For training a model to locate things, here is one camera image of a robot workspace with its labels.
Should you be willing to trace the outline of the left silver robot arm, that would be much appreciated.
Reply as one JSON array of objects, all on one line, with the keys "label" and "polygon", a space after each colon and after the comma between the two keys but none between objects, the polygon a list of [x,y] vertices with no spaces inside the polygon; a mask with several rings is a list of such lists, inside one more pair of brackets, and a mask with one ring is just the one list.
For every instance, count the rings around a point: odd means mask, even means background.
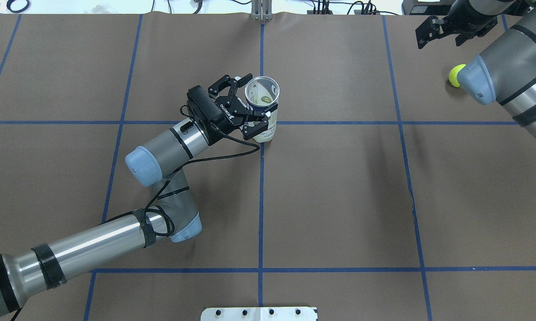
[{"label": "left silver robot arm", "polygon": [[[184,120],[125,157],[137,181],[154,189],[146,206],[22,255],[0,254],[0,317],[19,315],[30,297],[159,240],[182,242],[196,236],[202,224],[184,167],[198,163],[198,154],[220,140],[250,146],[248,140],[267,130],[268,112],[237,97],[237,90],[248,89],[252,80],[252,74],[224,75],[207,89],[192,87]],[[231,137],[235,130],[242,133],[241,140]]]}]

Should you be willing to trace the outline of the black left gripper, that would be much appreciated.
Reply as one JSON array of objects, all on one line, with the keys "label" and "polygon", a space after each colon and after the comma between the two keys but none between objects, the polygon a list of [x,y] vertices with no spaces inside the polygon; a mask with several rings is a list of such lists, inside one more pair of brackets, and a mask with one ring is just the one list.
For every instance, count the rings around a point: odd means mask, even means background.
[{"label": "black left gripper", "polygon": [[[252,78],[252,74],[238,79],[224,75],[208,87],[209,97],[216,99],[214,107],[208,111],[209,145],[216,144],[237,130],[244,140],[250,140],[268,130],[271,112],[254,111],[234,97],[237,90],[245,87]],[[219,97],[224,89],[229,89],[228,96]]]}]

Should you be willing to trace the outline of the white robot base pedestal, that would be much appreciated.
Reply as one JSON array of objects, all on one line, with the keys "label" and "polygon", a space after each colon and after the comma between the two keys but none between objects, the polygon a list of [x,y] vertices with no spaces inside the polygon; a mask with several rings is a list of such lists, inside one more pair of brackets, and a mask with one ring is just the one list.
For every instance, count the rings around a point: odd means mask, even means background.
[{"label": "white robot base pedestal", "polygon": [[316,307],[217,307],[206,308],[201,321],[318,321]]}]

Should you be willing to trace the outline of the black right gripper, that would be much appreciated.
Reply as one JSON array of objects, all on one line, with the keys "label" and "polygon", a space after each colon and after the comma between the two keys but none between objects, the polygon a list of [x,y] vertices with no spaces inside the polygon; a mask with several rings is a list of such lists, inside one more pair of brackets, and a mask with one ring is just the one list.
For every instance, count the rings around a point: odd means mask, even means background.
[{"label": "black right gripper", "polygon": [[453,34],[456,45],[481,38],[498,24],[497,15],[497,0],[456,0],[446,17],[429,16],[415,29],[417,48]]}]

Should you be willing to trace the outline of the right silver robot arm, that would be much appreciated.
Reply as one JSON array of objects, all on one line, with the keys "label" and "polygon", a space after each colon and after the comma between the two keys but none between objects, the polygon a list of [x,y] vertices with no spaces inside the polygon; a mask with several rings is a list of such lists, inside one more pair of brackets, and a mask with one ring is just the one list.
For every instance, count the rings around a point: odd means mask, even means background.
[{"label": "right silver robot arm", "polygon": [[[457,0],[443,18],[429,16],[415,30],[417,47],[456,35],[456,45],[486,35],[512,0]],[[531,10],[470,63],[456,80],[479,104],[497,102],[536,139],[536,1]]]}]

